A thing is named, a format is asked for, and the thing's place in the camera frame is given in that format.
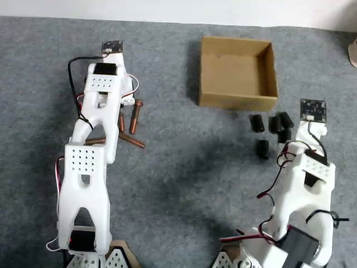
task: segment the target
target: gray carpet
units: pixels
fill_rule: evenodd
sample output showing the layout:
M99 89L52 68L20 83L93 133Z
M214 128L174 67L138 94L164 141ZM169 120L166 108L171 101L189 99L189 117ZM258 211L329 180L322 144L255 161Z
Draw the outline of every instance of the gray carpet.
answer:
M0 266L61 267L45 243L56 236L54 160L64 153L76 120L67 62L98 55L103 40L124 40L128 72L144 100L136 137L145 150L120 141L108 167L113 238L124 239L143 267L207 268L218 239L257 225L271 213L255 195L277 173L260 161L250 112L196 105L203 35L273 41L280 100L297 123L300 98L328 101L322 138L337 167L332 208L351 218L334 233L329 267L354 267L357 242L357 69L346 52L356 34L294 27L0 18L2 112ZM78 91L88 62L73 66ZM124 109L129 125L131 108ZM281 182L273 195L277 198Z

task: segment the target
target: copper bolt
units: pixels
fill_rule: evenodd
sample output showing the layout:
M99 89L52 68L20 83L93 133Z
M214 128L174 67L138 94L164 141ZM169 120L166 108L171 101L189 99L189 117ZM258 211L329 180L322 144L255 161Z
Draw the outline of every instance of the copper bolt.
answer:
M144 103L142 100L137 99L135 101L132 119L130 122L130 129L129 129L130 134L135 134L136 132L136 124L138 123L140 107L142 107L143 105Z
M124 134L123 132L119 132L119 138L121 138L122 140L125 140L127 142L130 142L131 144L134 144L134 145L140 147L141 149L145 148L145 144L143 142L138 141L135 138L132 138L131 136Z
M87 138L84 145L93 145L96 143L105 143L105 137L102 138Z
M124 132L125 125L124 125L124 114L119 112L119 131Z

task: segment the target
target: open cardboard box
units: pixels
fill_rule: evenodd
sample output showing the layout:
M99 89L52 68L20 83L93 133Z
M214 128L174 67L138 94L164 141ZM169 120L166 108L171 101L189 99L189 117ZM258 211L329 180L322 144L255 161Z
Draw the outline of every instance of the open cardboard box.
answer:
M278 101L270 41L202 38L199 105L271 110Z

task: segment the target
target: cable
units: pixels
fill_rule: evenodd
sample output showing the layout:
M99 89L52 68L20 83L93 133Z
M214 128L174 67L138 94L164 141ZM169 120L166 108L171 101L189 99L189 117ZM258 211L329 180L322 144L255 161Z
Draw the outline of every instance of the cable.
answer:
M284 168L284 164L285 164L285 163L288 163L288 162L292 162L292 161L291 161L291 160L285 160L285 161L281 164L280 169L279 169L279 171L278 171L278 174L277 174L277 176L275 177L272 186L270 186L267 190L262 191L261 193L259 193L259 194L257 195L257 198L258 198L258 199L259 199L259 198L262 198L263 196L265 196L267 193L269 193L269 192L273 189L273 187L275 186L275 183L277 182L277 180L278 180L278 178L279 178L279 176L280 176L281 171L282 171L283 168Z
M57 212L57 216L58 216L58 212L59 212L59 201L60 201L60 190L61 190L61 180L60 180L60 172L59 172L59 164L60 161L63 160L65 157L64 156L60 156L57 158L56 162L55 162L55 178L56 178L56 187L57 187L57 202L56 202L56 212Z
M63 259L63 268L67 267L67 256L66 256L66 251L62 250L62 259Z
M245 235L245 233L239 228L236 229L236 232L239 233L241 236Z
M292 153L292 152L281 152L281 153L278 155L278 157L277 157L277 165L278 165L279 168L281 168L281 167L283 166L283 163L284 163L284 162L283 162L281 165L279 165L279 159L280 159L280 157L282 157L282 156L285 157L286 161L292 162L292 160L289 160L289 159L286 157L287 154L290 154L290 155L292 155L292 156L294 156L294 157L296 156L296 154L294 154L294 153Z
M260 233L260 235L269 243L271 244L271 242L273 243L276 243L276 241L270 237L270 236L267 236L266 234L263 233L263 224L267 223L267 222L270 222L273 218L273 215L271 215L268 219L266 219L264 222L260 223L259 226L258 226L258 231Z
M334 221L334 228L338 229L340 222L349 222L350 219L349 218L340 218L339 215L337 214L337 212L335 211L328 211L328 210L323 210L323 209L317 209L315 211L313 211L307 218L306 218L306 224L309 222L309 220L311 220L311 218L318 214L318 213L326 213L331 215L332 220Z
M77 102L79 103L79 107L80 107L80 110L82 111L82 104L79 102L79 98L80 97L83 97L84 96L84 92L82 93L79 93L77 96L76 96L76 99L77 99Z
M242 241L242 240L255 239L255 238L264 238L264 237L261 234L253 234L251 236L232 236L232 237L221 238L220 242L228 243L228 242Z
M127 75L130 76L131 78L134 78L135 81L136 81L136 83L137 83L137 85L136 85L136 87L135 87L135 89L134 89L133 91L131 91L131 92L129 92L129 93L123 95L122 98L124 98L124 97L126 97L126 96L129 96L129 95L131 95L131 94L134 94L134 93L138 90L139 85L140 85L139 80L138 80L134 75L132 75L132 74L127 74Z
M311 131L310 131L311 122L312 122L312 121L309 121L309 122L308 122L307 131L308 131L308 133L311 135L311 137L313 137L313 139L314 139L315 141L317 141L317 143L321 146L322 150L324 151L325 161L327 162L327 152L326 152L326 149L325 149L324 145L323 145L322 142L321 142L314 134L312 134Z
M273 197L272 197L270 194L268 194L268 193L267 193L267 194L265 194L265 195L267 195L267 196L269 196L269 197L270 197L270 199L271 199L271 201L272 201L272 203L273 203L273 207L275 207L275 202L274 202Z
M61 250L61 248L56 248L56 249L54 249L54 250L50 248L50 244L52 244L53 242L55 242L57 239L58 239L58 236L56 236L54 239L52 239L51 241L49 241L49 242L46 243L46 249L47 249L48 251L56 252L56 251L58 251L58 250Z
M76 109L77 109L77 115L78 115L78 119L83 120L84 122L86 122L87 124L89 124L90 128L93 130L93 126L92 124L89 122L89 120L82 114L81 112L81 106L77 100L76 97L76 90L74 87L74 83L73 83L73 77L72 77L72 71L71 71L71 64L77 60L99 60L99 59L103 59L109 56L109 53L106 56L85 56L85 57L76 57L71 59L68 62L68 77L69 77L69 83L71 85L71 90L72 90L72 95L73 95L73 99L74 99L74 103L76 105Z
M295 140L295 141L288 141L287 142L287 145L291 144L292 142L300 142L300 143L303 143L307 146L307 148L309 148L310 150L312 150L311 146L309 144L307 144L306 142L304 141L298 141L298 140Z

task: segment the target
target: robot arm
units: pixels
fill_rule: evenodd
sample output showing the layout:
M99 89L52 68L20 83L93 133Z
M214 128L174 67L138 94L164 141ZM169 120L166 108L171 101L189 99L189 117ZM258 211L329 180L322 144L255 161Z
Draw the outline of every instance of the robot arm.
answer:
M327 133L325 123L326 103L302 99L296 139L287 142L283 149L289 153L285 154L288 161L280 163L278 173L282 171L284 185L271 218L259 228L250 228L243 236L221 239L222 242L239 241L240 256L234 260L233 267L310 268L310 264L327 265L332 254L335 221L348 219L336 219L330 211L336 167L327 162L325 148L320 142L320 137ZM299 212L306 221L307 233L289 225L293 212ZM220 254L219 257L225 258L224 252Z
M112 240L110 202L106 186L107 164L115 160L120 105L135 103L132 79L127 74L122 42L102 44L103 63L90 64L81 114L65 146L65 175L59 195L59 246L71 254L104 263ZM105 144L88 146L85 140L103 125ZM94 227L74 226L80 208L88 210Z

